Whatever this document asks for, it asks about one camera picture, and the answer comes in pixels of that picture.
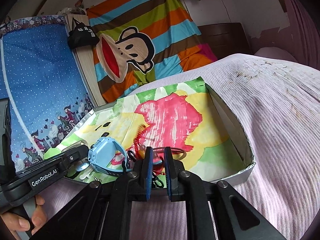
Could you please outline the person's left hand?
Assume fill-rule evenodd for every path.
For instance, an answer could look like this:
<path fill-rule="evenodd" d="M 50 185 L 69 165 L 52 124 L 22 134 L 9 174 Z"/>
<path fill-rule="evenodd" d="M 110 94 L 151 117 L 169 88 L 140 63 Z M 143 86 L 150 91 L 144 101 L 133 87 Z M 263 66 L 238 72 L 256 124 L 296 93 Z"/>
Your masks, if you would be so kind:
<path fill-rule="evenodd" d="M 31 231 L 32 235 L 42 228 L 47 221 L 47 215 L 43 209 L 45 200 L 39 194 L 35 196 L 35 200 L 36 209 L 31 217 L 32 224 L 34 225 L 34 228 Z M 26 232 L 30 230 L 30 223 L 17 214 L 6 212 L 1 215 L 1 218 L 16 239 L 20 239 L 17 234 L 18 232 Z"/>

